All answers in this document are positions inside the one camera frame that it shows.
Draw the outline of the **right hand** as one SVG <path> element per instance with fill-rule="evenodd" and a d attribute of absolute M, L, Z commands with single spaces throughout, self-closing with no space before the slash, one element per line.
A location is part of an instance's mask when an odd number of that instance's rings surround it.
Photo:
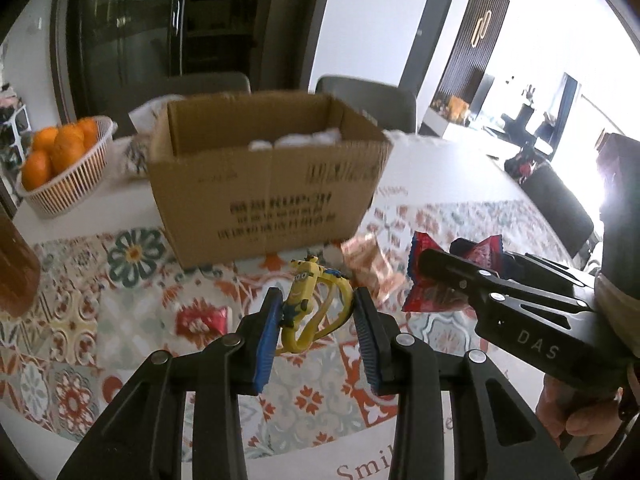
<path fill-rule="evenodd" d="M 587 439 L 581 456 L 597 453 L 608 445 L 622 424 L 618 406 L 623 389 L 619 388 L 611 399 L 600 400 L 572 412 L 562 408 L 560 403 L 562 396 L 571 392 L 572 389 L 562 382 L 544 376 L 544 388 L 537 403 L 536 415 L 556 443 L 560 443 L 560 437 L 567 432 L 574 438 Z"/>

